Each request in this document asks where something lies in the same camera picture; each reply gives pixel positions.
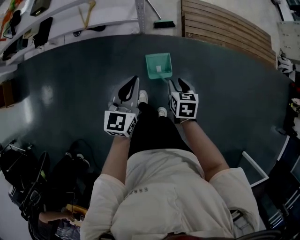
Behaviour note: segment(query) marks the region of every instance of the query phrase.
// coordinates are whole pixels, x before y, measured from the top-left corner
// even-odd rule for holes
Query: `dustpan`
[[[148,76],[150,79],[172,77],[171,56],[169,53],[146,55]]]

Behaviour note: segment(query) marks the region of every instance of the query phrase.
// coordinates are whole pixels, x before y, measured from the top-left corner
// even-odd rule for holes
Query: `leg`
[[[141,114],[132,133],[128,157],[140,151],[156,149],[158,112],[146,103],[140,103],[139,109]]]
[[[139,105],[142,113],[132,134],[128,157],[152,149],[173,148],[192,152],[182,140],[174,123],[166,117],[166,111],[159,117],[158,112],[147,102],[148,97]]]

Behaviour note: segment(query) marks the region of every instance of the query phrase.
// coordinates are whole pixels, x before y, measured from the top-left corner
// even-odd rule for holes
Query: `shelf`
[[[280,8],[284,21],[294,21],[292,12],[286,0],[281,0],[281,3],[278,6]]]
[[[74,37],[73,33],[66,34],[65,36],[61,36],[55,39],[57,45],[50,44],[50,42],[46,43],[42,52],[51,50],[53,48],[67,45],[70,43],[75,43],[91,38],[99,38],[106,36],[115,36],[115,35],[129,35],[129,34],[137,34],[139,33],[139,24],[137,22],[127,22],[118,25],[110,25],[107,26],[106,29],[102,32],[95,32],[91,30],[84,30],[80,36]],[[16,53],[11,59],[6,61],[6,65],[10,65],[15,62],[19,57],[25,55],[25,60],[40,54],[38,49],[35,49],[34,45],[29,46],[18,53]]]
[[[79,7],[82,11],[83,18],[86,18],[89,5],[84,3]],[[83,30],[84,28],[77,6],[69,8],[64,12],[58,13],[52,17],[53,22],[48,41],[52,41],[68,34],[73,35],[73,32]],[[96,5],[90,15],[88,28],[94,28],[101,25],[116,25],[117,27],[115,28],[107,27],[102,33],[99,33],[99,36],[108,32],[110,35],[124,35],[131,34],[132,31],[139,31],[137,22],[138,19],[134,0],[97,0]],[[34,44],[29,44],[30,45],[28,47],[18,51],[11,59],[7,60],[6,65],[13,63],[19,57],[35,49]]]
[[[67,10],[68,8],[72,8],[88,1],[89,0],[52,0],[50,7],[45,12],[36,17],[30,16],[30,11],[26,11],[21,17],[21,22],[15,28],[16,35],[13,39],[7,39],[4,42],[3,47],[0,50],[0,54],[2,54],[13,42],[15,42],[33,26],[40,24],[47,18],[52,17],[53,15],[58,14],[64,10]]]

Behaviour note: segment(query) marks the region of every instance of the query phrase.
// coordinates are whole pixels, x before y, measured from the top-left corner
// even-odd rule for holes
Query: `wooden panel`
[[[249,25],[250,27],[255,28],[257,31],[261,32],[265,36],[266,40],[271,41],[270,35],[267,32],[265,32],[264,30],[262,30],[261,28],[259,28],[255,24],[253,24],[252,22],[248,21],[247,19],[245,19],[245,18],[243,18],[243,17],[241,17],[241,16],[239,16],[239,15],[233,13],[233,12],[230,12],[230,11],[224,9],[224,8],[221,8],[221,7],[218,7],[216,5],[213,5],[213,4],[204,2],[204,1],[200,1],[200,0],[184,0],[184,1],[200,4],[200,5],[209,7],[209,8],[213,8],[217,11],[222,12],[223,16],[226,15],[226,16],[229,16],[229,17],[237,18],[237,19],[241,20],[242,22],[244,22],[245,24]]]
[[[223,17],[220,17],[216,14],[212,14],[212,13],[209,13],[209,12],[206,12],[206,11],[203,11],[203,10],[200,10],[200,9],[197,9],[197,8],[193,8],[193,7],[186,7],[186,6],[182,6],[182,13],[183,14],[186,14],[186,13],[194,13],[194,14],[197,14],[197,15],[202,15],[202,16],[205,16],[205,17],[209,17],[209,18],[212,18],[212,19],[215,19],[215,20],[218,20],[220,21],[221,23],[226,23],[228,25],[231,25],[249,35],[251,35],[252,37],[254,38],[257,38],[257,40],[261,41],[263,44],[267,45],[269,48],[271,48],[271,42],[270,41],[267,41],[266,39],[262,38],[261,36],[259,35],[256,35],[253,31],[249,30],[248,28],[244,28],[242,25],[232,21],[232,20],[229,20],[227,18],[223,18]]]
[[[233,34],[238,35],[239,37],[247,39],[248,42],[251,42],[254,47],[257,45],[258,47],[261,47],[261,48],[263,48],[264,50],[266,50],[268,52],[270,51],[270,46],[267,46],[263,42],[260,42],[259,40],[257,40],[252,35],[249,35],[249,34],[243,32],[243,31],[233,27],[232,25],[228,25],[228,24],[219,22],[219,21],[211,19],[211,18],[207,18],[207,17],[201,16],[201,15],[190,14],[190,13],[185,14],[185,19],[186,20],[191,20],[191,21],[194,21],[194,22],[204,23],[204,24],[207,24],[209,26],[214,26],[214,27],[217,27],[219,29],[226,30],[228,32],[231,32]],[[270,54],[273,55],[273,56],[276,56],[274,51],[271,51]]]
[[[212,44],[216,44],[216,45],[219,45],[219,46],[222,46],[222,47],[227,47],[227,48],[230,48],[230,49],[234,49],[234,50],[237,50],[239,52],[243,52],[243,53],[245,53],[246,55],[248,55],[252,58],[258,59],[260,62],[264,63],[266,66],[268,66],[270,68],[274,67],[273,63],[270,63],[269,61],[255,55],[251,52],[240,49],[239,47],[236,47],[235,45],[232,45],[232,44],[229,44],[229,43],[226,43],[226,42],[222,42],[220,40],[213,39],[213,38],[210,38],[210,37],[200,36],[200,35],[193,34],[193,33],[187,33],[187,35],[189,36],[189,38],[192,38],[192,39],[195,39],[195,40],[200,40],[200,41],[203,41],[203,42],[212,43]]]
[[[200,0],[181,0],[181,9],[184,37],[228,47],[275,66],[270,36],[246,19]]]
[[[263,58],[263,59],[269,61],[270,63],[274,63],[274,59],[266,56],[265,54],[261,53],[260,51],[258,51],[256,49],[248,46],[247,44],[239,42],[239,41],[237,41],[235,39],[232,39],[230,37],[226,37],[226,36],[223,36],[221,34],[214,33],[214,32],[207,31],[207,30],[203,30],[203,29],[192,28],[192,27],[186,26],[186,36],[188,36],[189,33],[193,33],[193,34],[197,34],[197,35],[205,36],[205,37],[209,37],[209,38],[218,39],[218,40],[223,41],[225,43],[229,43],[231,45],[239,47],[240,49],[251,52],[252,54],[257,55],[260,58]]]
[[[197,8],[203,11],[207,11],[216,15],[219,15],[223,18],[227,18],[231,21],[234,21],[243,27],[253,31],[255,34],[261,36],[267,41],[270,41],[270,36],[264,32],[262,29],[259,27],[255,26],[254,24],[250,23],[248,20],[230,12],[227,11],[221,7],[217,7],[216,5],[209,4],[206,2],[202,2],[200,0],[183,0],[183,5],[191,8]]]

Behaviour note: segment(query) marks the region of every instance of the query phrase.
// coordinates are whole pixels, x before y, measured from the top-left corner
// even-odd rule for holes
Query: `metal pole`
[[[145,0],[135,0],[140,33],[145,33]]]
[[[153,7],[153,5],[150,3],[150,1],[149,0],[146,0],[148,3],[149,3],[149,5],[151,6],[151,8],[153,9],[153,11],[156,13],[156,15],[159,17],[159,19],[161,20],[161,17],[160,17],[160,15],[158,14],[158,12],[157,12],[157,10]]]

